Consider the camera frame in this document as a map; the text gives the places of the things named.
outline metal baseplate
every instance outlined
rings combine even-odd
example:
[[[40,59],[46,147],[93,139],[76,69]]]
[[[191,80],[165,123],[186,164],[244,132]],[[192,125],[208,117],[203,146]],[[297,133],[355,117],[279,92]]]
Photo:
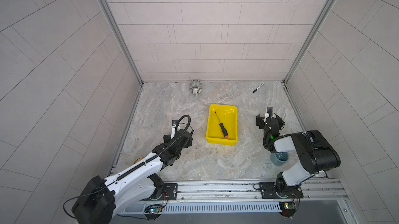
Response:
[[[163,214],[220,213],[220,212],[281,212],[279,202],[286,199],[262,199],[262,192],[254,189],[259,182],[274,183],[275,179],[168,181],[176,183],[176,200],[169,200]],[[301,200],[348,200],[338,179],[311,178],[301,185]],[[142,215],[154,201],[140,201],[127,207],[120,215]]]

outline black cable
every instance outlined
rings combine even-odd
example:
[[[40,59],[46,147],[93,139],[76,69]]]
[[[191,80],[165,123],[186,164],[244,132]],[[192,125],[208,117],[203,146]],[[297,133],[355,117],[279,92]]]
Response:
[[[115,183],[115,182],[111,182],[111,183],[108,184],[107,186],[102,187],[101,189],[99,189],[99,190],[97,190],[97,191],[94,191],[93,193],[84,194],[84,195],[79,195],[79,196],[77,196],[77,197],[72,197],[71,199],[66,200],[66,201],[64,202],[64,204],[62,205],[62,208],[64,209],[64,212],[65,212],[69,217],[76,219],[75,217],[73,217],[72,215],[70,215],[70,214],[67,212],[67,210],[65,209],[65,204],[66,204],[68,201],[73,200],[73,199],[76,199],[76,198],[79,198],[79,197],[86,197],[86,196],[89,196],[89,195],[91,195],[91,194],[96,194],[96,193],[102,191],[104,188],[106,188],[106,187],[108,187],[108,186],[110,186],[110,185],[112,185],[112,184],[114,184],[114,183]]]
[[[147,218],[139,218],[139,217],[134,217],[134,216],[120,215],[120,214],[117,214],[117,216],[120,216],[120,217],[130,217],[130,218],[135,218],[135,219],[139,219],[139,220],[147,220]]]
[[[185,125],[187,125],[187,123],[179,123],[179,124],[185,124]],[[191,130],[193,130],[193,128],[189,125],[188,127],[190,127],[191,128]]]
[[[186,124],[186,127],[184,128],[184,131],[182,132],[182,134],[180,134],[180,136],[177,137],[175,141],[173,141],[171,144],[169,144],[166,148],[164,148],[161,152],[159,152],[159,153],[156,154],[155,156],[150,157],[149,159],[147,159],[147,160],[145,160],[145,161],[139,163],[137,166],[131,168],[130,170],[128,170],[128,171],[126,171],[125,173],[123,173],[122,175],[120,175],[120,176],[117,178],[117,181],[120,181],[121,179],[123,179],[124,177],[126,177],[126,176],[127,176],[128,174],[130,174],[131,172],[133,172],[133,171],[137,170],[138,168],[140,168],[140,167],[146,165],[147,162],[150,162],[150,161],[154,160],[155,158],[159,157],[163,152],[167,151],[167,150],[168,150],[170,147],[172,147],[177,141],[179,141],[180,138],[181,138],[181,137],[184,135],[184,133],[187,131],[188,127],[190,126],[191,117],[190,117],[189,115],[184,115],[184,116],[182,116],[182,117],[179,118],[179,120],[177,121],[177,124],[176,124],[176,126],[178,126],[179,123],[180,123],[180,121],[181,121],[183,118],[186,118],[186,117],[187,117],[187,119],[188,119],[188,122],[187,122],[187,124]]]

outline gray cup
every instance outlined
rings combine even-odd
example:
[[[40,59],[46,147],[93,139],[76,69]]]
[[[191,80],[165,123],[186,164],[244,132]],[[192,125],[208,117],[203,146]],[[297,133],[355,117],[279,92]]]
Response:
[[[273,164],[277,166],[281,166],[284,163],[288,161],[288,153],[287,152],[281,152],[281,153],[271,153],[270,154],[270,160],[272,161]]]

